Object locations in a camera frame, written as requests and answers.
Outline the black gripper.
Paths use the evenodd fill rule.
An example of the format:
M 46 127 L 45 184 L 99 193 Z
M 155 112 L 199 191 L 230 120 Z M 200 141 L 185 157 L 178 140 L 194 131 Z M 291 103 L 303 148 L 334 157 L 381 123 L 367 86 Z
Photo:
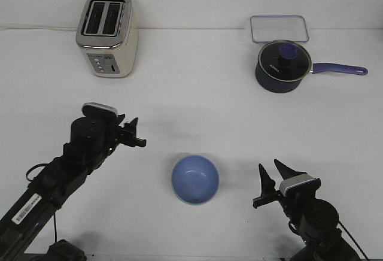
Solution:
M 293 170 L 278 159 L 273 161 L 283 180 L 306 174 L 305 171 Z M 261 163 L 259 163 L 259 174 L 261 196 L 253 199 L 253 207 L 257 209 L 260 206 L 278 201 L 284 214 L 291 222 L 300 222 L 303 208 L 309 201 L 315 199 L 315 192 L 321 186 L 321 180 L 312 180 L 290 189 L 287 196 L 284 196 L 280 190 L 275 190 L 275 181 L 271 179 Z
M 124 118 L 124 114 L 119 114 L 115 119 L 93 116 L 76 119 L 71 125 L 69 145 L 87 157 L 97 154 L 109 156 L 120 144 L 128 147 L 145 147 L 147 140 L 136 135 L 138 118 L 135 117 L 121 126 L 120 123 Z

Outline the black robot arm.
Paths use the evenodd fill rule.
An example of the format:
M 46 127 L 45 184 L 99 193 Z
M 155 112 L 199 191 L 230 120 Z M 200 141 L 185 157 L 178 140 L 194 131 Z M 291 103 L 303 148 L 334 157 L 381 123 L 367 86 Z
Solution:
M 298 235 L 305 246 L 291 260 L 360 260 L 352 246 L 343 239 L 345 232 L 368 260 L 366 253 L 341 223 L 336 208 L 329 202 L 315 197 L 321 180 L 307 172 L 295 171 L 278 159 L 274 164 L 282 177 L 279 189 L 276 182 L 258 165 L 261 193 L 253 199 L 255 209 L 277 201 L 288 218 L 290 230 Z
M 71 124 L 63 153 L 46 163 L 27 190 L 1 219 L 1 260 L 15 260 L 39 234 L 55 212 L 98 169 L 119 144 L 145 147 L 137 138 L 138 119 L 84 116 Z

